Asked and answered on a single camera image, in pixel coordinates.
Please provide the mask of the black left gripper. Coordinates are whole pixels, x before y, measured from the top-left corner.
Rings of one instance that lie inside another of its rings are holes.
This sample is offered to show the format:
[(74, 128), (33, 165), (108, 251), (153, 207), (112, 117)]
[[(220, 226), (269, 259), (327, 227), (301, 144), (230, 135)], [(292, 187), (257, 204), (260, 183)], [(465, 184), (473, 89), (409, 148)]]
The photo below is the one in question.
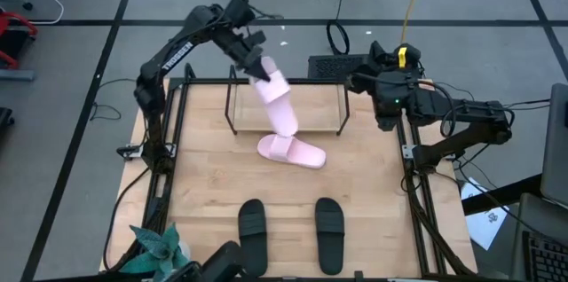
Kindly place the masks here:
[(220, 28), (212, 35), (214, 44), (228, 56), (238, 69), (250, 77), (262, 81), (270, 81), (270, 76), (262, 65), (261, 44), (266, 41), (262, 30), (248, 35), (236, 34), (230, 28)]

